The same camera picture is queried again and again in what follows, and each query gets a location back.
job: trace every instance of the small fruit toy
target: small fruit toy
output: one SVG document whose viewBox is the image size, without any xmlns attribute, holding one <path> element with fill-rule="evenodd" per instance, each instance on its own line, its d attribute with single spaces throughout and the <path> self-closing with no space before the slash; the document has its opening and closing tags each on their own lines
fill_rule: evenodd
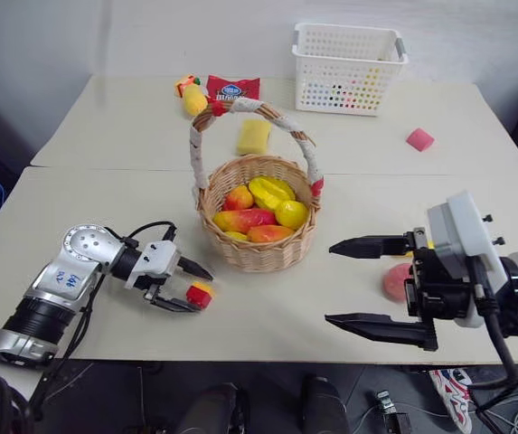
<svg viewBox="0 0 518 434">
<path fill-rule="evenodd" d="M 183 99 L 183 107 L 190 116 L 196 116 L 208 106 L 208 99 L 202 92 L 201 81 L 193 75 L 186 75 L 174 84 L 174 93 Z"/>
<path fill-rule="evenodd" d="M 247 233 L 254 226 L 277 224 L 275 213 L 260 208 L 249 210 L 220 211 L 214 214 L 212 221 L 221 231 Z"/>
<path fill-rule="evenodd" d="M 290 237 L 295 231 L 286 228 L 285 226 L 278 226 L 277 224 L 267 224 L 264 226 L 255 226 L 250 228 L 247 237 L 251 242 L 273 242 L 284 240 Z"/>
<path fill-rule="evenodd" d="M 275 210 L 278 224 L 294 231 L 303 226 L 309 216 L 309 210 L 301 202 L 283 201 Z"/>
<path fill-rule="evenodd" d="M 246 185 L 239 185 L 226 195 L 223 211 L 246 210 L 255 203 Z"/>
<path fill-rule="evenodd" d="M 235 240 L 248 241 L 249 237 L 247 237 L 244 233 L 235 232 L 235 231 L 226 231 L 229 237 L 234 238 Z"/>
<path fill-rule="evenodd" d="M 295 192 L 280 179 L 272 176 L 257 176 L 250 180 L 249 190 L 255 203 L 264 210 L 274 212 L 283 201 L 294 201 Z"/>
<path fill-rule="evenodd" d="M 383 276 L 383 293 L 394 301 L 404 302 L 407 297 L 405 295 L 405 279 L 411 278 L 411 264 L 400 264 L 390 269 Z"/>
<path fill-rule="evenodd" d="M 186 291 L 186 299 L 189 303 L 205 309 L 212 301 L 214 291 L 210 285 L 202 282 L 194 282 Z"/>
</svg>

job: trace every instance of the woven basket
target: woven basket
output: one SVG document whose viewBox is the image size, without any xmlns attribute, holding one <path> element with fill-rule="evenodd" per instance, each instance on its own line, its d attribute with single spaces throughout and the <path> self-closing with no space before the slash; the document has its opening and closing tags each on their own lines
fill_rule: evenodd
<svg viewBox="0 0 518 434">
<path fill-rule="evenodd" d="M 222 165 L 210 178 L 207 177 L 202 168 L 202 132 L 216 117 L 228 111 L 255 112 L 289 132 L 301 146 L 307 161 L 307 174 L 297 163 L 277 156 L 244 156 Z M 295 122 L 280 115 L 270 105 L 255 99 L 216 101 L 194 119 L 190 150 L 197 188 L 197 210 L 202 218 L 202 226 L 209 234 L 214 248 L 227 262 L 248 272 L 268 272 L 290 267 L 305 256 L 315 232 L 323 176 L 316 167 L 313 142 Z M 260 175 L 274 176 L 286 181 L 297 194 L 297 200 L 309 208 L 308 219 L 293 235 L 281 241 L 254 243 L 235 240 L 222 232 L 214 224 L 212 217 L 221 211 L 228 192 Z"/>
</svg>

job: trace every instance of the white plastic basket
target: white plastic basket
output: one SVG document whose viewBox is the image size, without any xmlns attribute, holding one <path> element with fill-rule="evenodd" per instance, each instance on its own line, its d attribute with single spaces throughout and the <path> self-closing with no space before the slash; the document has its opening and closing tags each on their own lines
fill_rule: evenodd
<svg viewBox="0 0 518 434">
<path fill-rule="evenodd" d="M 300 23 L 297 110 L 377 116 L 390 85 L 408 62 L 390 29 Z"/>
</svg>

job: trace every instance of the basket handle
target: basket handle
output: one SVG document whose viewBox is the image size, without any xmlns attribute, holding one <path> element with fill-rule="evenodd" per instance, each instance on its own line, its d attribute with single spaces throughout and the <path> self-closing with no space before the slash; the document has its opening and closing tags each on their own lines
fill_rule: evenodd
<svg viewBox="0 0 518 434">
<path fill-rule="evenodd" d="M 303 157 L 307 165 L 307 177 L 311 184 L 311 192 L 314 197 L 321 195 L 323 189 L 323 175 L 319 172 L 315 161 L 315 144 L 305 131 L 293 120 L 281 115 L 269 104 L 257 99 L 237 98 L 228 101 L 211 102 L 196 118 L 190 128 L 190 162 L 194 170 L 196 187 L 208 188 L 208 176 L 202 167 L 202 132 L 212 122 L 224 113 L 254 112 L 261 115 L 270 123 L 290 133 L 303 151 Z"/>
</svg>

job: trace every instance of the red snack bag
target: red snack bag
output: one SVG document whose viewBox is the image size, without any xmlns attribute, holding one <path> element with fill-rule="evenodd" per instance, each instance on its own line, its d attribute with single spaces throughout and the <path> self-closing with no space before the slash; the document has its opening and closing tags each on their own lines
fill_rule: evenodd
<svg viewBox="0 0 518 434">
<path fill-rule="evenodd" d="M 206 89 L 208 96 L 217 101 L 227 101 L 238 97 L 259 99 L 260 79 L 228 81 L 209 75 Z"/>
</svg>

